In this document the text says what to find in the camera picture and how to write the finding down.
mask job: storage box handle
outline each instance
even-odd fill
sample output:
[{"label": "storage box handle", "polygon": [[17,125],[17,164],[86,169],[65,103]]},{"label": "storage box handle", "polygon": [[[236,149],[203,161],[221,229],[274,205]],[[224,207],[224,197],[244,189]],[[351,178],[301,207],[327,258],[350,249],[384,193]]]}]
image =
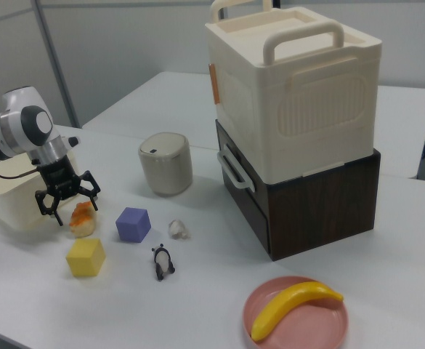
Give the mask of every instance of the storage box handle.
[{"label": "storage box handle", "polygon": [[324,33],[333,33],[334,48],[343,47],[344,30],[340,23],[335,20],[308,23],[281,30],[269,36],[264,42],[264,65],[272,65],[275,62],[275,48],[279,44]]},{"label": "storage box handle", "polygon": [[[253,0],[215,0],[211,5],[211,23],[219,22],[219,12],[221,9],[251,1]],[[262,0],[262,6],[264,7],[264,11],[270,11],[272,9],[272,0]]]},{"label": "storage box handle", "polygon": [[[219,163],[222,165],[223,170],[236,188],[249,188],[252,192],[256,190],[252,179],[248,176],[245,169],[240,165],[236,157],[233,156],[232,152],[228,148],[228,145],[225,145],[224,148],[217,153],[217,158],[219,159]],[[225,159],[227,159],[236,169],[236,171],[238,171],[238,174],[243,178],[244,182],[240,182],[236,179],[232,169],[230,168],[230,165],[225,161]]]}]

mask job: panda figurine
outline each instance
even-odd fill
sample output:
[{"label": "panda figurine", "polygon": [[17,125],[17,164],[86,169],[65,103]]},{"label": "panda figurine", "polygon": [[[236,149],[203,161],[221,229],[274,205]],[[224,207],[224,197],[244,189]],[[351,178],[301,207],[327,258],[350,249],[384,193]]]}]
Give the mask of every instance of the panda figurine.
[{"label": "panda figurine", "polygon": [[163,280],[163,274],[167,271],[169,271],[170,274],[175,273],[169,251],[163,248],[163,244],[152,248],[152,251],[154,252],[155,273],[159,281]]}]

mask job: pink plate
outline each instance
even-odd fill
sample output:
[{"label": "pink plate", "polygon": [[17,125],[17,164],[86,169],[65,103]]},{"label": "pink plate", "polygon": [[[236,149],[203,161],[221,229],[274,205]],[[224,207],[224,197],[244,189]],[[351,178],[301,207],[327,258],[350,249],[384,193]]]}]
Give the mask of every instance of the pink plate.
[{"label": "pink plate", "polygon": [[264,306],[275,295],[294,284],[314,281],[302,276],[274,278],[255,289],[246,300],[243,324],[249,342],[259,349],[336,349],[348,330],[343,302],[332,299],[306,302],[290,311],[264,340],[251,339],[251,327]]}]

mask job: yellow banana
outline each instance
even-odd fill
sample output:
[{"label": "yellow banana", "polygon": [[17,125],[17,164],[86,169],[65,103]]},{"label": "yellow banana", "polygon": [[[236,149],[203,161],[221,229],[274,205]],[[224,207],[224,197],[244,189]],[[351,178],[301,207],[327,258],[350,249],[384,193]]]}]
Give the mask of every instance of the yellow banana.
[{"label": "yellow banana", "polygon": [[263,340],[291,309],[304,302],[321,298],[334,298],[341,302],[343,295],[316,281],[301,282],[284,289],[267,303],[254,320],[251,329],[252,340]]}]

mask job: foam block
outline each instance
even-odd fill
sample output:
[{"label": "foam block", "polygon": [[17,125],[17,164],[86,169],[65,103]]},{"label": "foam block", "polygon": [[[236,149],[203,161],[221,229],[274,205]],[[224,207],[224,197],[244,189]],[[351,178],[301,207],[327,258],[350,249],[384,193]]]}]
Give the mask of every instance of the foam block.
[{"label": "foam block", "polygon": [[125,208],[116,220],[120,240],[141,242],[151,229],[151,222],[145,209]]},{"label": "foam block", "polygon": [[98,238],[75,240],[67,254],[73,276],[96,276],[105,260],[105,252]]}]

